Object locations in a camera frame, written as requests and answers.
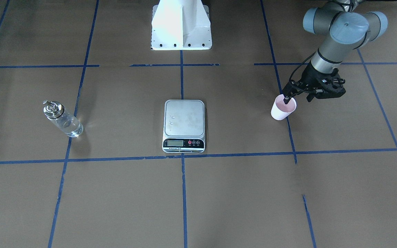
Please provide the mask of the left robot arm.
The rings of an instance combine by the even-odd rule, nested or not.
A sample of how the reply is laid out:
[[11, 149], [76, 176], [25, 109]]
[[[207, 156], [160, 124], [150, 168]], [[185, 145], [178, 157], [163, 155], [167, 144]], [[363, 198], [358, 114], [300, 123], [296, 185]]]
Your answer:
[[311, 8], [304, 15], [304, 30], [325, 36], [318, 49], [307, 58], [309, 62], [298, 81], [289, 79], [282, 90], [283, 102], [305, 93], [307, 101], [332, 99], [346, 93], [345, 79], [339, 66], [348, 54], [378, 39], [388, 28], [388, 19], [379, 11], [354, 12], [360, 0], [329, 0], [321, 8]]

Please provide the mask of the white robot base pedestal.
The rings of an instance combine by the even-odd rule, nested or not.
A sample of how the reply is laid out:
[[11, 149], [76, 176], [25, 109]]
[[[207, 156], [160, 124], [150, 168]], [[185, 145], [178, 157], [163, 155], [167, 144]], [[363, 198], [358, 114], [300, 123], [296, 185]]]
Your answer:
[[152, 8], [150, 47], [156, 51], [213, 46], [209, 7], [201, 0], [161, 0]]

